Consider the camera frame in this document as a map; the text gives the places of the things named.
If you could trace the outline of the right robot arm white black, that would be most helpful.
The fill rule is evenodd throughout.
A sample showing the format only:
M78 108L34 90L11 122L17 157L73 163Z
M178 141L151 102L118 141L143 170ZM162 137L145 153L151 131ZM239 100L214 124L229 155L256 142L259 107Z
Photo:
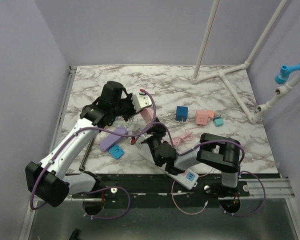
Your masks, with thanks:
M164 126L153 126L144 139L139 139L140 154L189 190L199 178L190 168L202 163L221 171L220 191L224 195L237 192L240 164L245 157L239 141L203 133L195 146L178 153L163 140L167 132Z

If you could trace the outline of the pink round-edged plug adapter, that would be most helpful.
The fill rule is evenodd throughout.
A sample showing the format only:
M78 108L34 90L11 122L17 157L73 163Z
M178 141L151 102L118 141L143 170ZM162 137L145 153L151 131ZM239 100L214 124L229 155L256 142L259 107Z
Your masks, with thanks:
M140 115L142 116L143 120L145 121L145 123L147 125L151 124L152 122L154 122L154 112L152 111L152 109L150 107L143 109L140 112Z

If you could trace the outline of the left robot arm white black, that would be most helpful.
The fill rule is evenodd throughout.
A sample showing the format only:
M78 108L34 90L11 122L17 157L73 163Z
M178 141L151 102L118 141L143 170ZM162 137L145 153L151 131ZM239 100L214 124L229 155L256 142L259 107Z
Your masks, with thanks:
M41 198L52 207L59 206L67 196L86 193L94 198L100 194L101 185L92 173L67 175L72 162L83 148L117 117L125 121L151 106L144 91L127 93L125 87L108 81L101 95L83 107L79 119L62 142L39 163L30 162L25 168L30 198Z

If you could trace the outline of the dark blue cube socket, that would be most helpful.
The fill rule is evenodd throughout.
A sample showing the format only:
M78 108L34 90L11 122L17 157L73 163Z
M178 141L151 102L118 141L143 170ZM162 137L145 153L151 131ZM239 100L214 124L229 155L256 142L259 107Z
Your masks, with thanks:
M186 122L188 118L188 107L187 106L177 106L175 120L178 122Z

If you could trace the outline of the teal plug adapter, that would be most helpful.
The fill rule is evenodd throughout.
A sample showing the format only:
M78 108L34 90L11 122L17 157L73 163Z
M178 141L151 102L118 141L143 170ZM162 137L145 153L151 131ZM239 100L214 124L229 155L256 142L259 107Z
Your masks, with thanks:
M216 127L221 127L224 124L224 121L221 116L217 116L213 119L213 123Z

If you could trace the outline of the white power strip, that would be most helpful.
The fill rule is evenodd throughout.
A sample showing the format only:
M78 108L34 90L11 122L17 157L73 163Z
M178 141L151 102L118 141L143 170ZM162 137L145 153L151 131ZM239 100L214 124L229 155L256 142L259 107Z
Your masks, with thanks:
M148 153L143 153L141 151L138 152L138 154L145 160L147 160L148 162L152 163L153 165L155 165L155 162L152 158L152 155L150 152ZM192 188L195 188L198 185L198 178L199 175L197 173L195 173L193 170L191 169L187 169L185 170L183 173L179 173L178 175L173 175L168 173L164 166L159 167L156 166L157 168L159 168L162 172L164 172L166 175L168 175L170 178L172 178L173 180L175 180L177 183L181 184L183 187L185 187L187 190L191 190Z

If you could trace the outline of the pink cube socket adapter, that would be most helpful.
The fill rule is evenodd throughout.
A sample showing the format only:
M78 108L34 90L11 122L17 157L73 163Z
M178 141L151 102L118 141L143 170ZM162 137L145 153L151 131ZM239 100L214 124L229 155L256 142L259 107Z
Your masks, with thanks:
M197 110L195 112L195 123L197 125L206 126L209 122L209 112L206 110Z

